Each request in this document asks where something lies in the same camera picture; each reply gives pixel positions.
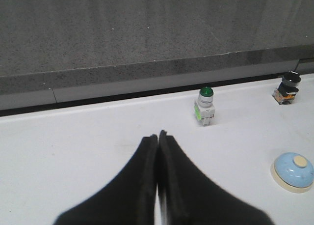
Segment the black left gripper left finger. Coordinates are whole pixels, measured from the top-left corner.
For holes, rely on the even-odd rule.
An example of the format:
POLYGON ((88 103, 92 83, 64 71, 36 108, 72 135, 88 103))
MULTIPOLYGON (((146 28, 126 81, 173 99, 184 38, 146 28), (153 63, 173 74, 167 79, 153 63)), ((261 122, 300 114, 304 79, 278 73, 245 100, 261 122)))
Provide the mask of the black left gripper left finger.
POLYGON ((157 136, 144 137, 123 169, 100 191, 62 213, 56 225, 153 225, 157 136))

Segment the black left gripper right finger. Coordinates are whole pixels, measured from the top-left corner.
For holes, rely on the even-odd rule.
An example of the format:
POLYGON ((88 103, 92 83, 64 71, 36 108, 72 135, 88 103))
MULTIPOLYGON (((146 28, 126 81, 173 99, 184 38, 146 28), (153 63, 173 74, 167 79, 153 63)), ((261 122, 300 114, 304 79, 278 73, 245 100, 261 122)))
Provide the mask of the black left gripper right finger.
POLYGON ((173 136, 159 135, 158 196, 164 225, 271 225, 263 211, 206 177, 173 136))

